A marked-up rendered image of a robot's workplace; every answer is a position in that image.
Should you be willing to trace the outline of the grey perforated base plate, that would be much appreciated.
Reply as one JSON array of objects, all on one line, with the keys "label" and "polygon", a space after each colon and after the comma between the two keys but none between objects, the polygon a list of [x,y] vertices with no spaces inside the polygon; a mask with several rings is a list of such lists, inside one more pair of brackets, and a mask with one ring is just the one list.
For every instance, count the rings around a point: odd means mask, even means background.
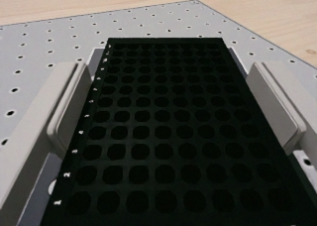
[{"label": "grey perforated base plate", "polygon": [[317,102],[317,67],[199,0],[0,25],[0,152],[59,62],[87,63],[108,38],[222,38],[249,72],[282,61]]}]

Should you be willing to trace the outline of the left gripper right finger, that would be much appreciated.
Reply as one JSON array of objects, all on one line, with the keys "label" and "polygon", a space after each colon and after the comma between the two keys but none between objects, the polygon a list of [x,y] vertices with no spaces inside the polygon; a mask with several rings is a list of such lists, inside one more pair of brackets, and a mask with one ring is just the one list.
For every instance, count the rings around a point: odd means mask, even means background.
[{"label": "left gripper right finger", "polygon": [[317,171],[317,102],[282,61],[255,61],[246,83],[286,155],[303,151]]}]

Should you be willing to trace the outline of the black well plate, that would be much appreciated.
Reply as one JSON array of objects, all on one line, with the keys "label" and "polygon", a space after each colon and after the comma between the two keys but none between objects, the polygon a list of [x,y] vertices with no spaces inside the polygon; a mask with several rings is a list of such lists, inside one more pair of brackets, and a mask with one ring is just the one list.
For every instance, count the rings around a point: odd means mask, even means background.
[{"label": "black well plate", "polygon": [[317,226],[317,209],[222,38],[108,38],[40,226]]}]

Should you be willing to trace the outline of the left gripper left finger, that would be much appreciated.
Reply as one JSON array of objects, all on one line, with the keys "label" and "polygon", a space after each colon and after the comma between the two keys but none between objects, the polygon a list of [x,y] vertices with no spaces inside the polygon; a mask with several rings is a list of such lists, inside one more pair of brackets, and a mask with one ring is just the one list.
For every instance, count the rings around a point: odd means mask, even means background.
[{"label": "left gripper left finger", "polygon": [[64,159],[92,84],[85,62],[59,62],[0,152],[0,226],[17,226],[48,154]]}]

